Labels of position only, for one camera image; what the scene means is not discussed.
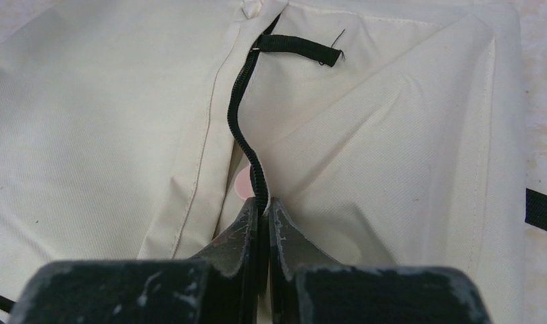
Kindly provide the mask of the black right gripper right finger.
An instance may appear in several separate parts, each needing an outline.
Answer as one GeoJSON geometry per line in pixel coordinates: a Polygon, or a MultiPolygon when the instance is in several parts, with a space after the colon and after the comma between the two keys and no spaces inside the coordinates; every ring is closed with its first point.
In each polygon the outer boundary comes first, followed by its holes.
{"type": "Polygon", "coordinates": [[[339,263],[270,202],[270,289],[274,323],[489,323],[476,285],[450,267],[339,263]]]}

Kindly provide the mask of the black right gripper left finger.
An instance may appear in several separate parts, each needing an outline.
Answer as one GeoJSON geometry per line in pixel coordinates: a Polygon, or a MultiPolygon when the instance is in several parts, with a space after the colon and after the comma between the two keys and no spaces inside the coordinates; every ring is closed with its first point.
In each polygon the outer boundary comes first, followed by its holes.
{"type": "Polygon", "coordinates": [[[181,260],[57,261],[42,267],[10,323],[255,323],[258,214],[181,260]]]}

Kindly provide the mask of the cream canvas backpack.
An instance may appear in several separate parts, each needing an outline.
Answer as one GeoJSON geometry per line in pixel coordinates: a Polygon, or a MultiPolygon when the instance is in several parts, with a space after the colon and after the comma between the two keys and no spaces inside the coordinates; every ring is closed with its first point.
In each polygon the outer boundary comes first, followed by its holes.
{"type": "Polygon", "coordinates": [[[0,45],[0,294],[63,259],[178,259],[234,219],[240,105],[270,193],[344,263],[439,265],[525,320],[521,27],[486,1],[62,1],[0,45]]]}

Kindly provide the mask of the pink white eraser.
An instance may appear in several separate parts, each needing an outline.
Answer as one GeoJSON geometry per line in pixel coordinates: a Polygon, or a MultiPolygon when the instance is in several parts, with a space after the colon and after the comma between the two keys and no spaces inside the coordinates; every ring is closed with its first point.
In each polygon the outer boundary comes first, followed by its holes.
{"type": "Polygon", "coordinates": [[[246,200],[254,196],[251,183],[251,166],[247,165],[236,176],[234,180],[235,193],[242,199],[246,200]]]}

